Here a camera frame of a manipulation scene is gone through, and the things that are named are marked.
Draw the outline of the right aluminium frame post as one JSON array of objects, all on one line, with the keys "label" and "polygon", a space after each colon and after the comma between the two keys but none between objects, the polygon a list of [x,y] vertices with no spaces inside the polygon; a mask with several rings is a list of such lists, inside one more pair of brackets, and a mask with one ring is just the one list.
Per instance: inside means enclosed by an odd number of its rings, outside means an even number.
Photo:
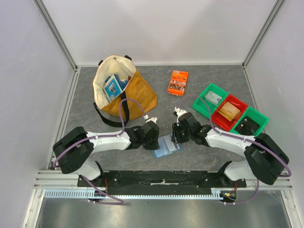
[{"label": "right aluminium frame post", "polygon": [[268,14],[262,28],[260,29],[255,41],[253,42],[248,54],[246,55],[242,67],[243,69],[246,69],[249,62],[251,61],[253,55],[259,48],[261,42],[263,41],[265,35],[267,34],[268,30],[270,29],[271,25],[273,24],[276,16],[278,15],[280,9],[282,8],[283,4],[285,3],[285,0],[276,0],[270,13]]}]

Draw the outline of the gold cards in bin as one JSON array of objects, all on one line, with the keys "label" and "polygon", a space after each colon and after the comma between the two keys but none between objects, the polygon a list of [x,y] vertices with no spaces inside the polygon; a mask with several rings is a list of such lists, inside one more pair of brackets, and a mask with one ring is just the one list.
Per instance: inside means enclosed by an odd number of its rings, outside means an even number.
[{"label": "gold cards in bin", "polygon": [[239,116],[240,110],[236,108],[232,103],[225,102],[219,109],[218,113],[225,117],[227,120],[232,121]]}]

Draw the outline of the black cards in bin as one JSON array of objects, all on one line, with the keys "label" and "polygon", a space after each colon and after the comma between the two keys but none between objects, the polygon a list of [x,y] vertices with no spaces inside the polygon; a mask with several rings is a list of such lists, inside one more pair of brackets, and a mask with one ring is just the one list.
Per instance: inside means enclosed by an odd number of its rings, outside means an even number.
[{"label": "black cards in bin", "polygon": [[259,129],[260,125],[256,123],[253,119],[245,116],[239,124],[236,126],[236,131],[241,135],[254,135],[254,133]]}]

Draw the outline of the blue box in bag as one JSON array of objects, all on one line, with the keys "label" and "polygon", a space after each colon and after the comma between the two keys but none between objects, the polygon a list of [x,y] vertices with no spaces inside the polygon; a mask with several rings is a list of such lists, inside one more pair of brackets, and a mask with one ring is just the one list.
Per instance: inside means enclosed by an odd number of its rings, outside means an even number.
[{"label": "blue box in bag", "polygon": [[127,79],[120,79],[117,74],[109,76],[103,86],[103,92],[105,93],[109,102],[114,100],[127,86]]}]

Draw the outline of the aluminium frame post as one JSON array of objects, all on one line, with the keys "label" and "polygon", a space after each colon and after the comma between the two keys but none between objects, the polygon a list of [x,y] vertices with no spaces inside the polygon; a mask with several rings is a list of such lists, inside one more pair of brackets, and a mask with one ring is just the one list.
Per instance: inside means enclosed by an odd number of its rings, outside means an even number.
[{"label": "aluminium frame post", "polygon": [[78,66],[75,63],[71,53],[69,52],[63,38],[61,37],[59,30],[57,29],[49,11],[47,10],[44,2],[42,0],[33,0],[37,9],[39,10],[41,16],[43,17],[44,21],[46,22],[49,30],[51,31],[53,37],[55,38],[59,48],[62,50],[65,58],[67,59],[70,66],[73,68],[74,71],[77,71]]},{"label": "aluminium frame post", "polygon": [[280,9],[282,8],[283,4],[285,3],[285,0],[276,0],[270,13],[268,14],[262,28],[260,29],[255,41],[253,42],[248,54],[246,55],[242,67],[243,69],[246,69],[249,62],[251,61],[253,55],[259,48],[261,42],[263,41],[265,35],[267,34],[268,30],[270,29],[271,25],[273,24],[276,16],[278,15]]}]

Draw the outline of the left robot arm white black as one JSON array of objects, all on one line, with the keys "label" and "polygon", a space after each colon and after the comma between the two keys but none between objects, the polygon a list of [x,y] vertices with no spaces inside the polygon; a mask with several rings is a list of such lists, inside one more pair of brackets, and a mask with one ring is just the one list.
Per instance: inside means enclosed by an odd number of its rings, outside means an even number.
[{"label": "left robot arm white black", "polygon": [[159,149],[159,127],[148,120],[142,126],[126,128],[111,133],[87,132],[82,126],[74,128],[53,145],[54,168],[63,174],[77,173],[88,179],[93,186],[104,183],[101,166],[89,159],[93,153],[109,150],[132,150],[143,147],[146,150]]}]

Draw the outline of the left aluminium frame post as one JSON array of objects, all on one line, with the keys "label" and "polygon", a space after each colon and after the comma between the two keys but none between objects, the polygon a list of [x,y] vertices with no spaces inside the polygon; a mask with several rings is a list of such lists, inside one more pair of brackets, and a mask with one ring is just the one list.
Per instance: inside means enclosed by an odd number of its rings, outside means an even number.
[{"label": "left aluminium frame post", "polygon": [[63,38],[61,37],[59,30],[57,29],[49,11],[47,10],[44,2],[42,0],[33,0],[37,9],[39,10],[41,16],[43,17],[44,21],[46,22],[49,30],[51,31],[53,37],[55,38],[59,48],[62,50],[65,58],[67,59],[70,66],[73,68],[74,71],[77,71],[78,66],[75,63],[71,53],[69,52]]}]

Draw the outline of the green bin near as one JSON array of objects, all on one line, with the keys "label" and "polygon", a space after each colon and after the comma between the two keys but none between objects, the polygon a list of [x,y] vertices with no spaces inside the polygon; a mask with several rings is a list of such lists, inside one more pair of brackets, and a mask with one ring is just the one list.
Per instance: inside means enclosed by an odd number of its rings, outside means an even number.
[{"label": "green bin near", "polygon": [[231,128],[231,133],[258,136],[268,124],[269,118],[253,107],[248,107]]}]

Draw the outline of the blue card holder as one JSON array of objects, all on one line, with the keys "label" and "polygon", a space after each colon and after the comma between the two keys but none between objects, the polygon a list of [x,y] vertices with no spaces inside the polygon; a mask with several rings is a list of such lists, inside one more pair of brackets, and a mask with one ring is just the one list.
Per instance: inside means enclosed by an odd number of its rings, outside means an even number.
[{"label": "blue card holder", "polygon": [[160,148],[152,151],[152,155],[156,159],[182,150],[182,145],[180,143],[174,143],[172,141],[172,134],[160,137],[158,139],[158,144]]}]

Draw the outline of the silver cards in bin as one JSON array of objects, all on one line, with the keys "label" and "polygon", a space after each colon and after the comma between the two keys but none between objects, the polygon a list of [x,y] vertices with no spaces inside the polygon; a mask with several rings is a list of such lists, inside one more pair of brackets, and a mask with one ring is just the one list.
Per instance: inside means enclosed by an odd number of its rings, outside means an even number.
[{"label": "silver cards in bin", "polygon": [[222,97],[212,91],[208,91],[205,95],[205,100],[217,105],[222,100]]}]

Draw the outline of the orange screw box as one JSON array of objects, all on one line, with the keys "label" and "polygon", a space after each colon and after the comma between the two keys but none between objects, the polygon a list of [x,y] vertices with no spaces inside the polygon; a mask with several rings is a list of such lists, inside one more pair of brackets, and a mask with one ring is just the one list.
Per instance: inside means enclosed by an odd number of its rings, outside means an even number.
[{"label": "orange screw box", "polygon": [[175,96],[184,96],[188,77],[188,72],[173,70],[167,93]]}]

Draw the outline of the red bin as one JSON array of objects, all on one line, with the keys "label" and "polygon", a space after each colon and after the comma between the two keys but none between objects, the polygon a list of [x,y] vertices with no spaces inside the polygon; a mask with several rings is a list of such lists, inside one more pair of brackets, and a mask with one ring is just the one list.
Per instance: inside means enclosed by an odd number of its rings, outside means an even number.
[{"label": "red bin", "polygon": [[211,116],[211,120],[225,131],[230,131],[248,105],[229,94]]}]

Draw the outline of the green bin far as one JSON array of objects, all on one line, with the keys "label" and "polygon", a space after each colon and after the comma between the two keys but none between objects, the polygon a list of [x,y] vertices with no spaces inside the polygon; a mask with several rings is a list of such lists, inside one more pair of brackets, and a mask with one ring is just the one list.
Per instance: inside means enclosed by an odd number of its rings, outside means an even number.
[{"label": "green bin far", "polygon": [[[205,100],[205,95],[208,91],[212,91],[218,94],[222,97],[222,100],[217,105],[214,105],[209,101]],[[204,89],[203,92],[199,95],[199,98],[194,101],[192,108],[202,114],[207,119],[209,119],[210,115],[215,112],[215,110],[219,107],[219,105],[224,101],[227,96],[228,92],[215,85],[214,83],[210,83],[207,88]]]}]

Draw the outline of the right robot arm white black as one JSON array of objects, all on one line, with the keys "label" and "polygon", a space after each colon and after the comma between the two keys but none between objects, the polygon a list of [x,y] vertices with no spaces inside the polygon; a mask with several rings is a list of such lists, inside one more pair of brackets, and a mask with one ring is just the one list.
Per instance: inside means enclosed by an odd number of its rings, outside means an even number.
[{"label": "right robot arm white black", "polygon": [[244,157],[243,161],[228,161],[218,174],[218,183],[230,186],[240,179],[257,179],[264,184],[273,185],[277,178],[283,177],[283,170],[290,177],[287,167],[289,158],[272,138],[261,133],[259,136],[244,136],[223,131],[213,125],[201,125],[192,113],[175,111],[177,121],[172,124],[174,143],[193,141],[197,145],[220,148]]}]

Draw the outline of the green bin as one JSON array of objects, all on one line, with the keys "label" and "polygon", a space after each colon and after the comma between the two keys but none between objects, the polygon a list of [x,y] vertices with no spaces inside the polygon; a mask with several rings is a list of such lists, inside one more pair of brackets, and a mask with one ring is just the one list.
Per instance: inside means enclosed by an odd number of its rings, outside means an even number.
[{"label": "green bin", "polygon": [[258,136],[268,124],[269,118],[253,107],[248,107],[231,128],[231,133]]},{"label": "green bin", "polygon": [[[208,91],[212,91],[218,94],[222,97],[222,100],[217,105],[214,105],[209,101],[205,100],[205,95]],[[207,88],[204,89],[203,92],[199,95],[199,98],[194,101],[192,108],[202,114],[207,119],[209,119],[210,115],[215,112],[215,110],[219,107],[219,105],[224,101],[227,96],[228,92],[215,85],[214,83],[210,83]]]}]

